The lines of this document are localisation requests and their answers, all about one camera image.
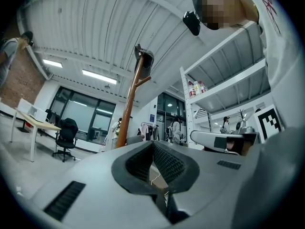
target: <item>cap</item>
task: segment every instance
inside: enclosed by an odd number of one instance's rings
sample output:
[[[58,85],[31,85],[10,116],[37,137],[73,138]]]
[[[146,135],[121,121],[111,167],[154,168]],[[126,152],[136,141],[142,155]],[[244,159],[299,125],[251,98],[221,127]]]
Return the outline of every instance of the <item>cap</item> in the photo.
[[[33,39],[33,32],[31,32],[31,31],[26,31],[26,32],[24,32],[24,33],[22,34],[22,36],[26,36],[26,37],[29,39],[29,41],[32,41],[32,39]]]
[[[203,19],[203,13],[202,13],[202,0],[193,0],[193,5],[196,11],[196,14],[199,16],[200,21],[203,23],[202,19]],[[210,30],[218,30],[219,26],[217,23],[204,23],[204,25],[209,28]]]

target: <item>vent grille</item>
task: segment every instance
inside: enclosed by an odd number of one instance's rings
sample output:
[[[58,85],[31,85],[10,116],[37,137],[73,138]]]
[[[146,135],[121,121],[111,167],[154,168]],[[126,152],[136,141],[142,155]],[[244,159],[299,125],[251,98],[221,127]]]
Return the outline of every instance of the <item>vent grille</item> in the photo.
[[[86,185],[71,182],[44,210],[49,216],[61,221]]]
[[[230,169],[234,169],[234,170],[238,170],[241,166],[241,164],[232,163],[232,162],[225,161],[225,160],[220,160],[220,161],[218,161],[217,164],[220,165],[220,166],[230,168]]]

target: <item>cable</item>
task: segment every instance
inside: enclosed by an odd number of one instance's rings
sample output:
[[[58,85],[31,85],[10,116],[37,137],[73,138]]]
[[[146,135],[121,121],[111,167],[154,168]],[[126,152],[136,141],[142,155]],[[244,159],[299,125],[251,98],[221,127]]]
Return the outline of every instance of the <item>cable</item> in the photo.
[[[160,175],[161,175],[161,174],[160,174]],[[157,179],[160,175],[158,175],[155,179]],[[155,179],[154,179],[154,180],[155,180]],[[153,184],[153,181],[154,181],[154,180],[152,180],[151,185]]]

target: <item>man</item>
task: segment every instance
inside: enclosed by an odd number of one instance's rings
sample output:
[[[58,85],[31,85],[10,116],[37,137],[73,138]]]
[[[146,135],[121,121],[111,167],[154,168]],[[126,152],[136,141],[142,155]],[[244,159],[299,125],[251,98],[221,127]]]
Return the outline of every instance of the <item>man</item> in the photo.
[[[111,133],[113,133],[111,150],[116,149],[116,143],[118,142],[118,137],[119,137],[119,134],[117,133],[117,131],[120,130],[121,121],[122,121],[122,118],[120,118],[119,121],[115,122],[111,127]]]
[[[211,30],[245,20],[259,24],[274,104],[285,127],[304,125],[305,56],[289,16],[277,0],[193,0],[200,21]]]
[[[20,50],[31,44],[33,33],[26,31],[19,38],[12,38],[5,42],[0,49],[0,88],[8,76],[10,65]]]

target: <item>backpack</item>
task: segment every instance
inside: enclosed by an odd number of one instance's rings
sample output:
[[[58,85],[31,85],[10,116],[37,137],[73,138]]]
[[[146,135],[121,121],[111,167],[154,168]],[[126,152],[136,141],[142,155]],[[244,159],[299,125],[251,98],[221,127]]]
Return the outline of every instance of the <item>backpack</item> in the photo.
[[[116,128],[115,128],[115,134],[116,134],[116,135],[119,135],[119,133],[120,133],[120,127],[121,127],[121,123],[120,123],[120,121],[119,121],[119,123],[117,124],[117,126],[116,126]]]

